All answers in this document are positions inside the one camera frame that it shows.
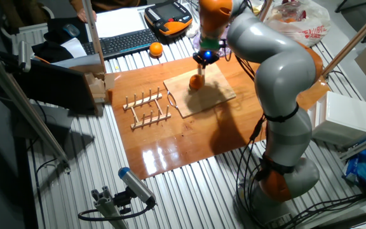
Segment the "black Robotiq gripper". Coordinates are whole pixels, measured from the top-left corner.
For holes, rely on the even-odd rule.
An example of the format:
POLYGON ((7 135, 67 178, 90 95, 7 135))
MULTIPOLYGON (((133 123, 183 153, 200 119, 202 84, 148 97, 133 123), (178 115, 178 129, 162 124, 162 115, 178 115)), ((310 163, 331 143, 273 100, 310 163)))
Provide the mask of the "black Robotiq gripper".
POLYGON ((207 65, 213 64, 220 59, 217 52, 212 52, 210 50, 199 51, 193 53, 193 59, 198 63, 199 69, 205 69, 207 65))

